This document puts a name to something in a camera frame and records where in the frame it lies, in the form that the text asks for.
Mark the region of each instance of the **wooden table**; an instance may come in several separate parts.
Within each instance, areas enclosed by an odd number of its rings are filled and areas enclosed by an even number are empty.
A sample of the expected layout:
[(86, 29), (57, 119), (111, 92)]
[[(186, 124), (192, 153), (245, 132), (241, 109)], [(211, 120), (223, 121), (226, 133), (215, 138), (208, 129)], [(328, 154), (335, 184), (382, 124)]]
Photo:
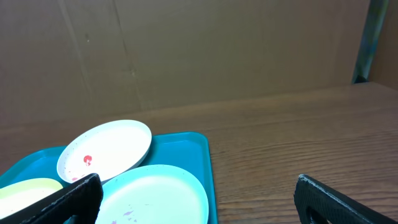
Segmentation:
[(298, 223), (301, 173), (398, 220), (398, 92), (375, 83), (2, 128), (0, 174), (115, 119), (206, 135), (220, 223)]

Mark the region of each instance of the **brown wall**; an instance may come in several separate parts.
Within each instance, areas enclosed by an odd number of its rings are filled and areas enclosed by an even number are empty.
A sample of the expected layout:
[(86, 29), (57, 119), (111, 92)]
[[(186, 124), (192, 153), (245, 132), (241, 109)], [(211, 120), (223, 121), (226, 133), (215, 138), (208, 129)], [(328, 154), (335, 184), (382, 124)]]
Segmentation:
[(348, 85), (369, 1), (0, 1), (0, 126)]
[(369, 79), (398, 90), (398, 1), (389, 1)]

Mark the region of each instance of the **dish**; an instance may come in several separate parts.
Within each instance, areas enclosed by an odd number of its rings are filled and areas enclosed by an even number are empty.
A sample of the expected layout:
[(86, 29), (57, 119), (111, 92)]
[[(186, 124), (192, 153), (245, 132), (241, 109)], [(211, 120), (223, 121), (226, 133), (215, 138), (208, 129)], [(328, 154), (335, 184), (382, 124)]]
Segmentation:
[(96, 224), (205, 224), (208, 220), (205, 189), (179, 167), (139, 167), (105, 183), (103, 190)]
[(97, 173), (101, 181), (137, 167), (146, 157), (152, 135), (139, 121), (112, 121), (90, 129), (73, 140), (57, 162), (58, 175), (73, 183)]
[(0, 189), (0, 219), (12, 215), (29, 205), (62, 189), (53, 179), (24, 180)]

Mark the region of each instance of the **plastic tray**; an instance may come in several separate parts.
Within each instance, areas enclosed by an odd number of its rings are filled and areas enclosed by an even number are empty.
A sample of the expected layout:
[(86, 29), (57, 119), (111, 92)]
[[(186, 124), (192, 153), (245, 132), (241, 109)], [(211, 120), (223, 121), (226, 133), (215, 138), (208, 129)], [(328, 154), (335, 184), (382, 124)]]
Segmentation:
[[(0, 176), (0, 188), (23, 180), (47, 177), (64, 182), (57, 174), (57, 161), (66, 146), (35, 152), (17, 162)], [(194, 132), (161, 134), (152, 137), (149, 153), (140, 166), (167, 164), (192, 173), (203, 185), (209, 202), (208, 224), (217, 224), (216, 197), (207, 138)]]

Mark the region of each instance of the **pink stain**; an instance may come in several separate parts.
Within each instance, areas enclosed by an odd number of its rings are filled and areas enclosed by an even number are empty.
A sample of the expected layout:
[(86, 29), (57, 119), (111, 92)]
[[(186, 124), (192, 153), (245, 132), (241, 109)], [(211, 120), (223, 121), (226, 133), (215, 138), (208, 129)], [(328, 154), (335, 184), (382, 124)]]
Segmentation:
[(86, 166), (90, 166), (92, 160), (93, 160), (93, 158), (90, 155), (85, 156), (83, 159), (83, 161), (86, 163)]
[(134, 210), (132, 210), (131, 212), (126, 212), (125, 214), (123, 214), (123, 216), (125, 215), (130, 215)]

